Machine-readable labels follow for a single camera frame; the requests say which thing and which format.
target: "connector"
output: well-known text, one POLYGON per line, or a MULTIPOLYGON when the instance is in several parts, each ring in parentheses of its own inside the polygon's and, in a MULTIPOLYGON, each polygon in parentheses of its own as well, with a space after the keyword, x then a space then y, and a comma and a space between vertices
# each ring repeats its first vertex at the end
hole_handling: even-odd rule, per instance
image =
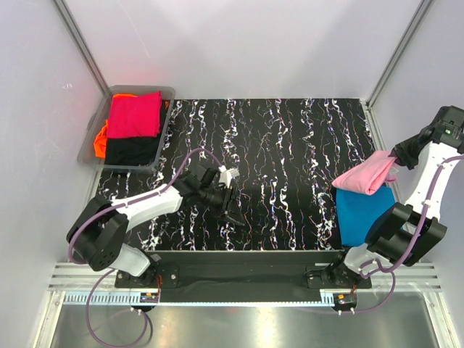
POLYGON ((219 182, 224 183, 227 187, 230 187, 232 179, 238 177, 240 172, 237 168, 226 170, 225 166, 219 167, 220 177, 219 182))

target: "metallic floor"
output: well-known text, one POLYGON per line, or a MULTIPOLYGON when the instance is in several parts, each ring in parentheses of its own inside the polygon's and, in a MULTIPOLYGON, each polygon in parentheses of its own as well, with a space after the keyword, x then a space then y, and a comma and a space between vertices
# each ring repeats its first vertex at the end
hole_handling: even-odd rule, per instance
MULTIPOLYGON (((358 308, 372 307, 384 295, 361 293, 358 308)), ((121 309, 92 306, 93 327, 121 309)), ((158 307, 149 313, 154 326, 152 339, 147 341, 146 334, 136 347, 438 347, 426 304, 419 294, 396 293, 385 306, 368 314, 339 317, 327 315, 330 311, 285 307, 158 307)), ((141 318, 126 313, 102 326, 97 335, 110 344, 128 344, 142 328, 141 318)), ((63 306, 52 347, 100 347, 88 335, 84 306, 63 306)))

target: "white backdrop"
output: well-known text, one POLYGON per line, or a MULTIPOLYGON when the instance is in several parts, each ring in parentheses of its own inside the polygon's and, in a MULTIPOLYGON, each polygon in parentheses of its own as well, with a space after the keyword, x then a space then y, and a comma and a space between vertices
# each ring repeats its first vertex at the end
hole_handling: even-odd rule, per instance
POLYGON ((0 2, 0 346, 29 347, 92 179, 76 159, 101 94, 51 1, 0 2))
POLYGON ((108 84, 368 98, 420 0, 67 0, 108 84))
MULTIPOLYGON (((435 1, 429 14, 397 65, 374 106, 381 134, 388 148, 417 134, 439 108, 455 105, 464 109, 464 3, 435 1)), ((413 172, 402 170, 401 194, 410 194, 413 172)), ((435 264, 448 308, 461 343, 464 315, 460 309, 464 287, 464 163, 454 170, 442 202, 440 223, 447 235, 428 258, 435 264)))

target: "folded cloth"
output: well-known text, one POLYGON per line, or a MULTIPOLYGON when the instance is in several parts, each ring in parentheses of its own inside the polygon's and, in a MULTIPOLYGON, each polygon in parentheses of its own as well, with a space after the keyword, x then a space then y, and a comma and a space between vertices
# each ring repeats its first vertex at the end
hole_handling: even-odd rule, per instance
POLYGON ((105 121, 103 128, 96 135, 94 141, 95 156, 104 158, 107 152, 107 130, 108 130, 108 120, 105 121))
POLYGON ((394 164, 395 157, 390 157, 389 154, 388 151, 375 151, 366 161, 340 175, 332 185, 360 194, 375 193, 387 179, 394 164))
POLYGON ((113 96, 109 110, 108 138, 155 137, 160 133, 161 92, 133 97, 113 96))
POLYGON ((160 137, 108 138, 104 164, 149 165, 154 161, 159 145, 160 137))
POLYGON ((370 196, 337 189, 335 200, 341 244, 348 247, 364 243, 372 224, 394 204, 392 189, 386 186, 370 196))

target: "blue cloth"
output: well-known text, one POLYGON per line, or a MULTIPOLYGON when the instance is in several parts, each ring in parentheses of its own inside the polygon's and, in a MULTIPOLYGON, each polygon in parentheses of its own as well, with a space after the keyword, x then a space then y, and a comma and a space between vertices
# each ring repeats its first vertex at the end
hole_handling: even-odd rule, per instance
POLYGON ((386 186, 381 186, 372 196, 337 189, 336 211, 341 244, 357 247, 364 243, 372 224, 393 204, 392 190, 386 186))

